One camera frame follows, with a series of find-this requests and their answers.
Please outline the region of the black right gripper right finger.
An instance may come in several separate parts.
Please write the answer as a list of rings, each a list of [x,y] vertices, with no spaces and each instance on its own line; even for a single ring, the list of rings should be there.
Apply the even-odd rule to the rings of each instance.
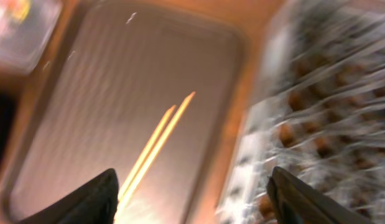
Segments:
[[[279,166],[273,168],[266,190],[278,223],[371,224]]]

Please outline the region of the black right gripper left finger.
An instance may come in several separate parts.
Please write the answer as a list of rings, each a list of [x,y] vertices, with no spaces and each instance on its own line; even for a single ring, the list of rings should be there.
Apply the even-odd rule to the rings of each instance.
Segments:
[[[113,224],[119,184],[112,168],[20,224]]]

